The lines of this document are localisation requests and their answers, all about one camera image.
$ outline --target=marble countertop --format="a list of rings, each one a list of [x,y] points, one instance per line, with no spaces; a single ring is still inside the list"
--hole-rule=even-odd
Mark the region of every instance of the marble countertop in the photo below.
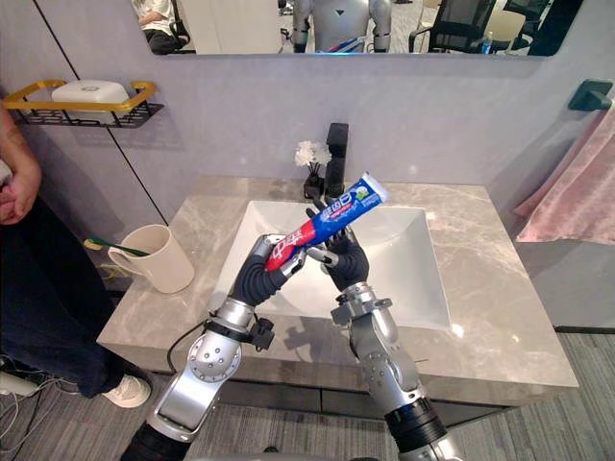
[[[168,371],[166,350],[208,315],[234,235],[251,200],[304,202],[301,181],[203,177],[171,223],[196,276],[164,295],[137,277],[98,341],[136,365]],[[578,387],[545,309],[481,186],[388,183],[393,206],[417,206],[429,227],[452,329],[400,328],[433,399],[522,405]],[[364,390],[344,331],[330,320],[270,316],[269,351],[243,348],[234,377]],[[178,369],[197,337],[173,354]]]

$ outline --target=white soap box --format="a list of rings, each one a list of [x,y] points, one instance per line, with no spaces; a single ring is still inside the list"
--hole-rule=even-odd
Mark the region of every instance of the white soap box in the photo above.
[[[117,82],[104,80],[77,80],[59,86],[51,93],[51,99],[60,103],[123,103],[128,97],[124,86]],[[117,117],[126,111],[118,111]],[[113,115],[106,110],[69,110],[68,116],[83,120],[98,120],[100,123],[113,124]]]

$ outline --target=metal robot arm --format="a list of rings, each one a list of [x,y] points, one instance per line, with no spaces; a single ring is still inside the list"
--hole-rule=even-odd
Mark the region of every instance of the metal robot arm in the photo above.
[[[369,13],[374,19],[374,51],[388,53],[391,44],[391,0],[370,0]]]
[[[309,37],[309,17],[313,0],[295,0],[292,15],[292,43],[295,53],[305,53]]]
[[[263,318],[253,322],[255,306],[275,294],[303,267],[306,258],[301,251],[280,270],[265,272],[267,257],[282,238],[263,235],[257,240],[229,297],[205,322],[204,333],[190,347],[184,370],[162,393],[122,461],[183,460],[222,384],[239,367],[241,343],[252,344],[257,350],[269,348],[273,324]]]
[[[333,321],[350,323],[351,349],[395,438],[400,461],[461,461],[421,386],[414,361],[399,343],[388,310],[391,301],[379,300],[364,281],[346,288],[337,300]]]

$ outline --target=soap dish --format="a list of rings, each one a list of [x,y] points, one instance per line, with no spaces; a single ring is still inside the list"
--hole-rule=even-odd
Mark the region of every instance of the soap dish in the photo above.
[[[40,89],[63,85],[66,85],[64,80],[42,80],[10,94],[2,104],[17,113],[18,124],[101,128],[138,128],[164,107],[147,101],[157,90],[151,82],[132,82],[135,96],[121,103],[28,100]]]

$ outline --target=towel rack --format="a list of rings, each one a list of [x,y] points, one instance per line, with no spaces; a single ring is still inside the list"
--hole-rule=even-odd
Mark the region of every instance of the towel rack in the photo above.
[[[613,104],[613,101],[606,96],[611,87],[613,83],[609,80],[585,80],[568,103],[568,109],[584,112],[607,110]]]

